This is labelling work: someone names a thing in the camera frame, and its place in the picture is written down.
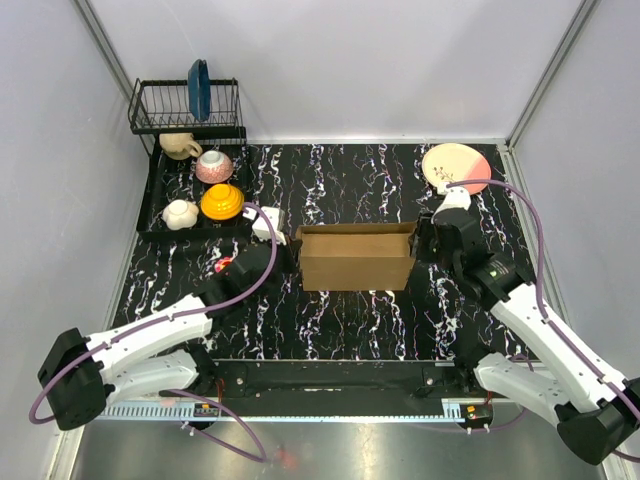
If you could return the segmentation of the brown cardboard box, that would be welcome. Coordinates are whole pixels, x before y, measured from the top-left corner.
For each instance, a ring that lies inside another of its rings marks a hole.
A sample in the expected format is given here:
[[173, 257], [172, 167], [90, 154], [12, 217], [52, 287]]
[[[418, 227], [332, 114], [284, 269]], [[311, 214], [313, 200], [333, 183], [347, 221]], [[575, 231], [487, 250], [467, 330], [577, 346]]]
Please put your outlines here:
[[307, 292], [402, 291], [415, 258], [414, 222], [307, 225], [297, 229]]

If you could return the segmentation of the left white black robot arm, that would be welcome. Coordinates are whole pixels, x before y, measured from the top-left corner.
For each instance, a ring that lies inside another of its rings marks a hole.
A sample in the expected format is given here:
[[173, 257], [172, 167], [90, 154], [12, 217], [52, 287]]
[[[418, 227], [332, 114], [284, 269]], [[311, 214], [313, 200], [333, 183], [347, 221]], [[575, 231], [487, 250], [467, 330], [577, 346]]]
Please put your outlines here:
[[196, 396], [215, 386], [216, 372], [202, 348], [184, 342], [211, 334], [216, 320], [236, 312], [275, 273], [292, 270], [301, 243], [250, 244], [228, 266], [155, 314], [111, 330], [84, 335], [77, 328], [59, 334], [37, 379], [42, 391], [29, 412], [48, 403], [62, 431], [88, 424], [120, 401], [148, 393], [188, 389]]

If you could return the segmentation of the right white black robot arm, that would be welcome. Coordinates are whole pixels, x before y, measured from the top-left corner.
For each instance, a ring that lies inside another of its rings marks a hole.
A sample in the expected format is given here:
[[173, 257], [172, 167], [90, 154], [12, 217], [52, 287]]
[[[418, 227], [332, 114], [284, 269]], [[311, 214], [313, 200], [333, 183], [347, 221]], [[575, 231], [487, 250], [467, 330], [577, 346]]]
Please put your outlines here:
[[437, 263], [463, 293], [515, 333], [549, 371], [516, 367], [480, 345], [456, 360], [454, 384], [466, 396], [491, 391], [546, 420], [567, 448], [602, 463], [639, 429], [639, 381], [599, 357], [548, 306], [509, 255], [487, 248], [478, 220], [463, 208], [422, 215], [410, 241], [420, 262]]

